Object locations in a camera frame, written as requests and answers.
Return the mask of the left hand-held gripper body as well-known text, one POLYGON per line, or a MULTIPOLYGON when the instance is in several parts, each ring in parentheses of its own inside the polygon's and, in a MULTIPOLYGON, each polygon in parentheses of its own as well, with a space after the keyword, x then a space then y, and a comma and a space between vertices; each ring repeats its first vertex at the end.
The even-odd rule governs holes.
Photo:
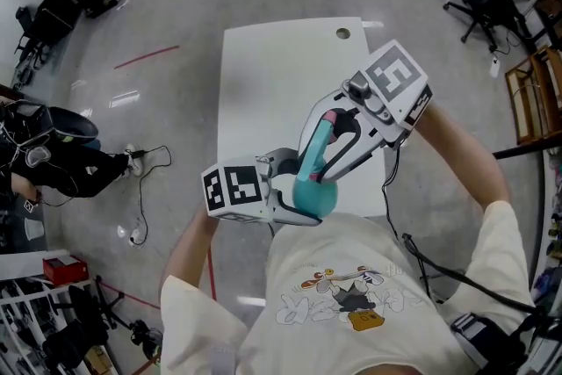
POLYGON ((201 183, 208 215, 241 223, 274 222, 272 161, 271 155, 243 156, 204 170, 201 183))

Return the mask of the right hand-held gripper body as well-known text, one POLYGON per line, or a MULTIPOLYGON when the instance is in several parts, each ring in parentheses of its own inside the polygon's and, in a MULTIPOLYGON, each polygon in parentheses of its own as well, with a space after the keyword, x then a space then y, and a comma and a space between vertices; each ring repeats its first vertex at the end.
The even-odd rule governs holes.
POLYGON ((433 97, 427 74, 397 40, 371 53, 342 93, 391 148, 414 130, 433 97))

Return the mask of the teal spray bottle trigger head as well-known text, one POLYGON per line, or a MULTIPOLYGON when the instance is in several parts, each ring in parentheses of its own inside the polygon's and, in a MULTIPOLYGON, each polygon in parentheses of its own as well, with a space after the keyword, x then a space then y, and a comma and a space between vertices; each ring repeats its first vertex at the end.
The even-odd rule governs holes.
POLYGON ((337 114, 332 110, 325 112, 321 117, 304 153, 299 173, 296 176, 297 182, 316 182, 318 180, 326 164, 324 152, 332 141, 336 118, 337 114))

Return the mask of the teal spray bottle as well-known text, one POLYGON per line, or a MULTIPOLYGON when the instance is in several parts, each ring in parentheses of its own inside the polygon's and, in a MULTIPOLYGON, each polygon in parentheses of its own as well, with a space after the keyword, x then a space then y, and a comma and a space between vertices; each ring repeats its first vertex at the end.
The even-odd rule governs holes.
POLYGON ((322 219, 335 210, 337 201, 337 182, 320 184, 311 179, 296 178, 293 183, 292 202, 302 212, 322 219))

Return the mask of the person's right forearm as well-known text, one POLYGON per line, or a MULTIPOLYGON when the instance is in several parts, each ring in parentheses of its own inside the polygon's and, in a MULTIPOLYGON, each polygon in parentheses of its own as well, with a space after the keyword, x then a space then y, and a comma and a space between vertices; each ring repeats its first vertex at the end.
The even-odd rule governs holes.
POLYGON ((497 201, 509 201, 506 179, 493 154, 442 109, 427 106, 415 130, 444 159, 483 211, 497 201))

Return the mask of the person's left forearm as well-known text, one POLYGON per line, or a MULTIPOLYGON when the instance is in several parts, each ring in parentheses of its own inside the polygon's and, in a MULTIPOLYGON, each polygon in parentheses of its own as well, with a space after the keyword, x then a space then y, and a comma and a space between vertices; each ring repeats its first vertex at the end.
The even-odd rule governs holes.
POLYGON ((202 277, 208 250, 219 225, 202 205, 184 230, 170 253, 162 281, 172 276, 198 287, 202 277))

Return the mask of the cream printed t-shirt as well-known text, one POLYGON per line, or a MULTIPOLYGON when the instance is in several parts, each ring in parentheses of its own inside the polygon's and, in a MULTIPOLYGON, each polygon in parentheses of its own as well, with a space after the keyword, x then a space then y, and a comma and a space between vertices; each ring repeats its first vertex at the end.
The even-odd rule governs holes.
POLYGON ((378 224, 335 213, 316 227, 282 227, 269 253, 266 304, 247 328, 198 288, 168 277, 161 296, 162 375, 357 375, 393 365, 419 375, 475 375, 450 325, 473 313, 514 332, 530 304, 512 206, 492 203, 461 285, 442 305, 420 286, 378 224))

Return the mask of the black office chair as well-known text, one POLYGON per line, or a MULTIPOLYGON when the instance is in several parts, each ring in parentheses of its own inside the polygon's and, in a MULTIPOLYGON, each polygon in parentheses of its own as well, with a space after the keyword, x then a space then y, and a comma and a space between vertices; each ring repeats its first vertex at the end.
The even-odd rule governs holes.
POLYGON ((107 302, 102 290, 102 278, 97 276, 95 282, 97 296, 92 296, 75 285, 68 288, 69 303, 54 302, 48 296, 50 307, 56 316, 67 309, 73 310, 76 316, 61 331, 51 334, 42 343, 50 371, 55 371, 59 365, 67 371, 74 370, 92 347, 107 343, 109 329, 115 329, 118 324, 126 329, 131 328, 113 312, 113 308, 125 298, 125 294, 118 292, 113 301, 107 302))
POLYGON ((488 50, 491 53, 496 52, 499 48, 492 30, 496 26, 502 26, 507 29, 508 33, 513 33, 519 39, 529 54, 537 51, 537 46, 526 26, 525 18, 517 10, 513 0, 462 0, 462 2, 462 4, 456 4, 447 1, 443 5, 445 11, 453 8, 472 18, 469 28, 460 38, 462 43, 467 41, 474 28, 478 25, 486 35, 488 50))

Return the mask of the wooden shelf unit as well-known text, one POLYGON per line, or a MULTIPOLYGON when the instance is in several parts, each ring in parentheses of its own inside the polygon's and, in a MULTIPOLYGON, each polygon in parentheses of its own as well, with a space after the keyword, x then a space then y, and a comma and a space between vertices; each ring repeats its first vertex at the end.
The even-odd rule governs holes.
POLYGON ((562 137, 562 52, 541 47, 505 79, 517 144, 562 137))

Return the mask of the black stanchion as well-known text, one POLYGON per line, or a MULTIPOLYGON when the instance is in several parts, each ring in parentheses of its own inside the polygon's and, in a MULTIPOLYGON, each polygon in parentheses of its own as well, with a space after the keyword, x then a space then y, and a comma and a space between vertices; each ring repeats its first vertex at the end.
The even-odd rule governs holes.
POLYGON ((528 145, 521 145, 514 148, 508 148, 500 151, 493 152, 493 156, 497 160, 508 159, 520 155, 527 155, 534 152, 542 152, 552 148, 552 144, 548 144, 546 141, 539 141, 530 143, 528 145))

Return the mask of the green black device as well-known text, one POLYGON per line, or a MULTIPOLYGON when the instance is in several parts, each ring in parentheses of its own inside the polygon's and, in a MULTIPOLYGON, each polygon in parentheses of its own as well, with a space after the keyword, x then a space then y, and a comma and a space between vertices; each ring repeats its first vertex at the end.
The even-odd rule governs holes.
POLYGON ((157 328, 150 328, 141 320, 131 324, 131 332, 132 343, 142 349, 149 363, 159 366, 162 353, 162 332, 157 328))

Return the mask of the red box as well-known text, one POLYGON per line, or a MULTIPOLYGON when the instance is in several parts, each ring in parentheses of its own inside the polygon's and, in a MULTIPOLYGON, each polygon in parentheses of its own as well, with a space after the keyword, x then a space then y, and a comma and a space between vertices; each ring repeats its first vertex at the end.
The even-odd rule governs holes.
POLYGON ((79 283, 90 278, 87 263, 74 256, 44 259, 43 272, 54 286, 79 283))

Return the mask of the clear plastic cup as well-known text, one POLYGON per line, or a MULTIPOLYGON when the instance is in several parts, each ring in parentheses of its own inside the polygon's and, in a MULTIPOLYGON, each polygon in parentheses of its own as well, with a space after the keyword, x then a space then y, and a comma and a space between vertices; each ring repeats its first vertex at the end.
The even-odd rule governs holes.
POLYGON ((40 220, 25 218, 25 236, 28 241, 42 238, 45 235, 45 227, 40 220))

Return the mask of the white shelving rack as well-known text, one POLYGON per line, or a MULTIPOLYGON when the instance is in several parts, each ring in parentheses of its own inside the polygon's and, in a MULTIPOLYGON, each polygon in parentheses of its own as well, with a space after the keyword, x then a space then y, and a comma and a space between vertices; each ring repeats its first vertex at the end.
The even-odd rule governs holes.
POLYGON ((4 307, 14 306, 14 308, 17 308, 18 304, 22 303, 26 304, 27 311, 29 314, 32 314, 31 301, 35 299, 46 299, 48 301, 47 306, 52 309, 49 301, 55 301, 60 294, 66 294, 70 286, 82 288, 91 284, 91 279, 86 279, 81 282, 55 287, 53 283, 46 278, 41 278, 40 276, 43 274, 43 260, 58 258, 62 258, 64 261, 70 259, 68 251, 54 250, 0 255, 0 282, 13 282, 16 288, 19 288, 17 285, 18 280, 41 283, 40 292, 31 294, 20 293, 14 298, 2 298, 0 296, 0 324, 2 324, 5 331, 9 333, 20 358, 25 361, 25 366, 32 375, 43 375, 44 370, 32 364, 32 361, 28 357, 32 354, 32 348, 29 350, 24 349, 24 343, 18 338, 17 332, 12 325, 9 324, 4 307))

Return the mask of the black waist bag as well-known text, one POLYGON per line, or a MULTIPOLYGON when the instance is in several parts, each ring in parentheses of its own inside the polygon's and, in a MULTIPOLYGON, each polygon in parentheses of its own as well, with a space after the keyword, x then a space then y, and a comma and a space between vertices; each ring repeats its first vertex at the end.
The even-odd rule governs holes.
POLYGON ((512 333, 473 313, 450 325, 476 375, 562 375, 562 317, 531 314, 512 333))

